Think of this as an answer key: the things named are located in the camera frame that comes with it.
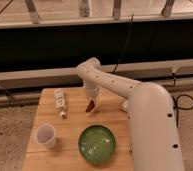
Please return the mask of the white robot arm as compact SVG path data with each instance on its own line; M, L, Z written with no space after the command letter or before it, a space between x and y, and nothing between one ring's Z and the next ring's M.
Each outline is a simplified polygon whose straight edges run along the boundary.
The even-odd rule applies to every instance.
M103 87L128 101L134 171L185 171L170 93L158 83L117 76L100 68L100 61L92 57L80 63L76 72L91 99Z

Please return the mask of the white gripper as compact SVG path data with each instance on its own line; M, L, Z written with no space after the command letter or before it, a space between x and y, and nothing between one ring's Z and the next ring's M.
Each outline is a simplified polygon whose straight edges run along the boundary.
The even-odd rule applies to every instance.
M101 109L101 100L100 97L97 97L99 94L99 87L96 84L92 84L89 82L85 82L83 84L83 87L85 89L85 93L89 96L87 98L87 103L90 103L92 100L92 98L95 98L95 108L94 111L95 112L100 112Z

